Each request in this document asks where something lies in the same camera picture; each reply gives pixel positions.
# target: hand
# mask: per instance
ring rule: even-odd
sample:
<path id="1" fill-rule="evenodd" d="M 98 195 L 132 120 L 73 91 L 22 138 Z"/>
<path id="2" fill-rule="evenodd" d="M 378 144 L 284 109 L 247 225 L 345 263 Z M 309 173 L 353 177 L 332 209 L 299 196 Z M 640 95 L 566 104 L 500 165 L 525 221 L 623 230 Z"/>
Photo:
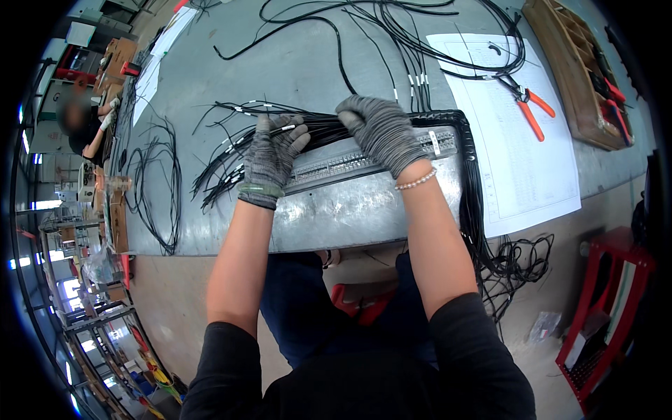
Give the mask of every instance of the hand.
<path id="1" fill-rule="evenodd" d="M 112 123 L 117 119 L 117 110 L 112 109 L 103 119 L 103 123 L 100 124 L 100 129 L 105 131 Z"/>
<path id="2" fill-rule="evenodd" d="M 282 130 L 286 126 L 293 130 Z M 302 116 L 282 114 L 274 120 L 261 114 L 252 144 L 245 155 L 245 182 L 239 186 L 238 198 L 259 207 L 276 209 L 284 194 L 282 188 L 292 172 L 294 158 L 310 141 Z"/>
<path id="3" fill-rule="evenodd" d="M 427 158 L 409 117 L 396 102 L 352 95 L 336 112 L 365 156 L 390 171 L 394 179 L 411 163 Z"/>

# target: white paper label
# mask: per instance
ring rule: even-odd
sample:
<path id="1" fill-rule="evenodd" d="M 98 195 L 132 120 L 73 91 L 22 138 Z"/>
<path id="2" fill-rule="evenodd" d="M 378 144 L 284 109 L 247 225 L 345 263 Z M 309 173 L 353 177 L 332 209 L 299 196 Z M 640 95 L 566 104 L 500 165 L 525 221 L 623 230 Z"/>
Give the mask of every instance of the white paper label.
<path id="1" fill-rule="evenodd" d="M 434 134 L 434 131 L 429 132 L 429 138 L 431 139 L 431 145 L 434 147 L 434 154 L 435 155 L 440 155 L 441 150 L 439 150 L 439 141 L 436 139 L 436 134 Z"/>

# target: workbench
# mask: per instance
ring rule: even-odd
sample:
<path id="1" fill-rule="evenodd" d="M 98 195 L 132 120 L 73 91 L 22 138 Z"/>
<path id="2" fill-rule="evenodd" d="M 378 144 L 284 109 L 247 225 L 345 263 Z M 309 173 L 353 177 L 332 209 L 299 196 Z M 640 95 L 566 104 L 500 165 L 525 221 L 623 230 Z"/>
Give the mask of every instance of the workbench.
<path id="1" fill-rule="evenodd" d="M 495 0 L 508 13 L 520 12 L 523 0 Z M 236 194 L 224 195 L 213 208 L 203 212 L 200 208 L 202 192 L 191 201 L 192 182 L 204 169 L 214 148 L 226 134 L 219 127 L 207 128 L 204 124 L 192 135 L 192 130 L 208 109 L 206 104 L 215 101 L 243 103 L 264 99 L 296 106 L 314 112 L 332 114 L 336 105 L 350 95 L 337 61 L 336 36 L 324 22 L 308 21 L 294 24 L 241 56 L 224 61 L 212 46 L 217 45 L 223 55 L 233 53 L 250 44 L 263 23 L 259 8 L 264 0 L 237 0 L 209 9 L 210 16 L 194 20 L 175 41 L 161 61 L 158 91 L 151 105 L 158 115 L 167 116 L 175 127 L 177 153 L 182 171 L 181 232 L 176 255 L 216 255 L 220 249 L 228 224 L 233 215 Z M 275 0 L 266 16 L 296 4 L 297 1 Z M 436 0 L 426 3 L 437 3 Z M 614 75 L 627 98 L 636 144 L 626 150 L 607 152 L 574 141 L 579 172 L 581 197 L 587 198 L 604 192 L 642 175 L 646 171 L 646 156 L 653 148 L 653 129 L 646 102 L 639 98 L 627 78 L 626 69 L 603 30 L 606 20 L 597 8 L 585 1 L 568 0 L 566 6 L 579 14 L 597 36 L 604 49 Z M 311 8 L 297 7 L 289 16 L 305 13 Z M 489 12 L 476 1 L 456 0 L 443 11 L 459 11 L 457 16 L 442 17 L 415 14 L 421 38 L 430 34 L 475 33 L 501 34 L 501 29 Z M 404 11 L 397 11 L 396 18 L 407 28 L 412 28 Z M 360 95 L 394 99 L 390 80 L 375 46 L 364 37 L 352 20 L 339 9 L 322 12 L 339 28 L 343 46 L 343 66 Z M 267 25 L 265 34 L 278 25 Z M 519 22 L 522 36 L 530 41 L 541 58 L 556 92 L 552 71 L 534 32 L 525 17 Z M 395 81 L 407 79 L 401 59 L 390 38 L 382 31 L 365 26 L 375 39 L 392 71 Z M 432 108 L 456 109 L 448 83 L 436 60 L 426 58 L 427 74 L 431 80 Z M 408 112 L 410 95 L 399 90 L 399 103 Z M 225 110 L 214 110 L 206 122 L 221 119 Z M 112 156 L 119 156 L 120 147 L 128 154 L 142 147 L 154 135 L 144 133 L 156 115 L 147 107 L 130 134 L 118 132 L 126 140 L 115 143 Z M 252 125 L 254 117 L 237 116 L 227 123 L 229 132 Z M 434 161 L 437 178 L 453 215 L 458 217 L 460 201 L 459 156 L 453 155 Z M 153 217 L 164 237 L 170 235 L 167 210 L 169 190 L 164 174 L 158 165 L 145 174 L 145 188 L 150 188 Z M 280 199 L 276 211 L 269 250 L 271 252 L 334 249 L 384 243 L 405 239 L 407 227 L 401 195 L 394 191 L 394 180 L 389 173 L 377 173 L 319 187 Z M 126 224 L 130 252 L 141 255 L 161 255 L 161 248 L 148 232 L 137 214 L 128 209 Z"/>

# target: wire cutters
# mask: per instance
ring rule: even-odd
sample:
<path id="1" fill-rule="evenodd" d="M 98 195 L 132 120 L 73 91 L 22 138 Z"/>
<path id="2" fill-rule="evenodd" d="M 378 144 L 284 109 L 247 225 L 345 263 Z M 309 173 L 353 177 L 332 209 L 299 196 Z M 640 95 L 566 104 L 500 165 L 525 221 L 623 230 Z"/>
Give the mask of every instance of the wire cutters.
<path id="1" fill-rule="evenodd" d="M 544 100 L 534 93 L 532 93 L 531 90 L 528 88 L 523 89 L 521 85 L 515 82 L 513 80 L 513 77 L 509 75 L 503 75 L 497 77 L 497 80 L 508 90 L 510 90 L 513 93 L 513 96 L 515 97 L 516 102 L 518 103 L 518 106 L 520 109 L 523 111 L 523 114 L 525 115 L 525 118 L 527 119 L 528 123 L 530 123 L 530 126 L 532 127 L 532 131 L 534 131 L 534 134 L 537 136 L 537 139 L 539 139 L 540 142 L 544 141 L 544 133 L 542 132 L 541 127 L 539 127 L 539 123 L 537 123 L 537 120 L 534 118 L 534 115 L 532 115 L 532 111 L 530 111 L 530 107 L 528 105 L 529 101 L 532 101 L 539 105 L 539 108 L 543 109 L 546 111 L 548 115 L 551 116 L 551 118 L 555 118 L 555 111 L 553 108 L 551 108 Z"/>

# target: worker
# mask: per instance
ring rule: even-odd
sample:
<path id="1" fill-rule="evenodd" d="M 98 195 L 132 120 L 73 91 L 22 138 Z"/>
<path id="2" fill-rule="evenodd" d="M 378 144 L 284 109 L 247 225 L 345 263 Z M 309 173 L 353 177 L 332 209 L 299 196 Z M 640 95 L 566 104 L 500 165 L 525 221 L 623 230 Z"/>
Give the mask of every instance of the worker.
<path id="1" fill-rule="evenodd" d="M 73 96 L 63 98 L 56 113 L 56 121 L 63 134 L 68 136 L 70 149 L 102 167 L 105 159 L 105 131 L 117 118 L 120 100 L 115 97 L 100 107 L 90 106 L 87 102 Z"/>
<path id="2" fill-rule="evenodd" d="M 181 418 L 535 418 L 532 388 L 485 312 L 408 116 L 395 102 L 358 95 L 336 112 L 365 156 L 402 187 L 391 199 L 403 201 L 409 252 L 396 259 L 393 299 L 371 327 L 360 326 L 331 304 L 324 253 L 268 254 L 276 202 L 310 134 L 300 116 L 260 115 L 208 283 L 209 323 Z M 259 309 L 293 368 L 263 398 Z"/>

